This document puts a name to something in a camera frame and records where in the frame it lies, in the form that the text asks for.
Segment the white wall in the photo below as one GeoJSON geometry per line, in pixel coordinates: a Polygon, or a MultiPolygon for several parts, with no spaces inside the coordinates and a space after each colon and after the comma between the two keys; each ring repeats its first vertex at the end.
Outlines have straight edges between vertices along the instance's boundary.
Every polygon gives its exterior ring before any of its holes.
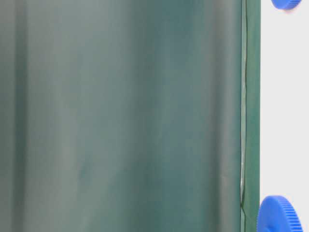
{"type": "Polygon", "coordinates": [[[283,195],[309,232],[309,0],[262,0],[261,200],[283,195]]]}

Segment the green plastic sheet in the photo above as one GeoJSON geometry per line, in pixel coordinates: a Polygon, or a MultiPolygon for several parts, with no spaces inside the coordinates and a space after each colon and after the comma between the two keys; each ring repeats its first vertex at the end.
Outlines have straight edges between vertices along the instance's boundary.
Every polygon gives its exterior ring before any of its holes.
{"type": "Polygon", "coordinates": [[[2,0],[0,230],[253,232],[258,6],[2,0]]]}

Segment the green panel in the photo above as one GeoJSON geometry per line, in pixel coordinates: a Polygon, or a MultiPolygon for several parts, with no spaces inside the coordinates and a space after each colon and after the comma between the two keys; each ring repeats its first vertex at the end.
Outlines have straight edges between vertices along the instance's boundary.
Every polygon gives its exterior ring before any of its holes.
{"type": "Polygon", "coordinates": [[[241,0],[0,4],[1,231],[240,231],[241,0]]]}
{"type": "Polygon", "coordinates": [[[242,222],[245,232],[255,232],[260,201],[260,0],[243,0],[246,25],[243,69],[246,88],[245,174],[242,195],[242,222]]]}

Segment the blue knob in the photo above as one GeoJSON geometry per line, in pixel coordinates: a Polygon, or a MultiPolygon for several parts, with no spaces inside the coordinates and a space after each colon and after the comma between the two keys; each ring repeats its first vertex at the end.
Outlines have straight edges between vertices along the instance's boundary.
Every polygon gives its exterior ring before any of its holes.
{"type": "Polygon", "coordinates": [[[301,0],[272,0],[272,3],[278,9],[290,10],[296,7],[301,0]]]}
{"type": "Polygon", "coordinates": [[[266,197],[260,207],[257,232],[302,232],[298,216],[282,196],[266,197]]]}

